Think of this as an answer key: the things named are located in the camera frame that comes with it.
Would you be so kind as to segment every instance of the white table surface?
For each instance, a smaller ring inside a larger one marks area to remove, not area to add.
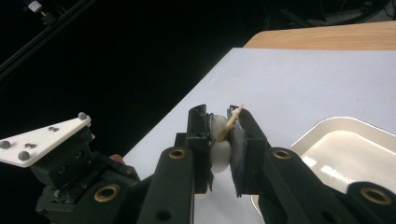
[[[176,91],[169,86],[169,91]],[[232,49],[125,157],[141,178],[187,129],[188,111],[226,116],[244,105],[274,147],[289,147],[319,121],[346,116],[396,133],[396,51]],[[194,223],[263,223],[249,196],[236,198],[228,168],[195,199]]]

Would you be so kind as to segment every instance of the white mounting plate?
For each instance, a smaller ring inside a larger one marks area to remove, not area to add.
[[[90,124],[91,118],[87,116],[85,119],[70,119],[28,133],[2,139],[0,142],[9,142],[10,147],[0,148],[0,162],[20,167],[31,166],[59,146],[64,140],[83,127],[90,126]],[[23,151],[28,152],[30,155],[30,158],[25,161],[19,159],[19,155]]]

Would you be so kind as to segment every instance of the toothpick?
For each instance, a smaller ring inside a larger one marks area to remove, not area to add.
[[[242,107],[243,107],[243,105],[240,105],[237,109],[235,109],[233,111],[233,115],[227,121],[227,123],[225,124],[225,127],[221,131],[221,133],[219,133],[217,142],[222,142],[222,141],[227,139],[227,136],[228,136],[228,133],[230,132],[231,126],[233,126],[233,124],[235,123],[236,119],[238,119],[239,114],[242,111]]]

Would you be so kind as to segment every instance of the hole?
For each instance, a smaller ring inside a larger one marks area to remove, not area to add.
[[[256,138],[256,134],[250,133],[250,134],[247,135],[247,137],[254,139],[254,138]]]
[[[157,219],[160,221],[167,221],[172,218],[172,213],[169,210],[161,210],[157,213]]]
[[[61,169],[58,170],[58,175],[62,175],[66,173],[66,171],[67,171],[67,166],[61,167]]]
[[[95,192],[93,198],[99,203],[105,203],[116,198],[120,193],[118,185],[106,185]]]
[[[76,159],[81,159],[82,156],[84,156],[84,152],[80,151],[77,155],[76,155]]]
[[[180,159],[186,156],[186,151],[184,149],[173,149],[169,152],[169,157],[172,159]]]
[[[197,137],[205,137],[205,134],[204,133],[197,133],[196,136]]]
[[[291,157],[290,153],[286,150],[275,150],[273,152],[273,154],[275,157],[282,159],[282,160],[287,160],[287,159],[290,159],[290,157]]]
[[[361,194],[372,203],[388,205],[391,203],[390,197],[380,189],[362,188]]]
[[[334,213],[324,211],[324,212],[322,212],[322,216],[324,217],[324,219],[326,219],[327,221],[329,221],[331,223],[341,223],[340,217]]]

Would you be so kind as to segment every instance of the white tray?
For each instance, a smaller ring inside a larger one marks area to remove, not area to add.
[[[325,119],[291,145],[315,175],[343,193],[370,181],[396,192],[396,135],[358,119]],[[258,196],[251,201],[260,213]]]

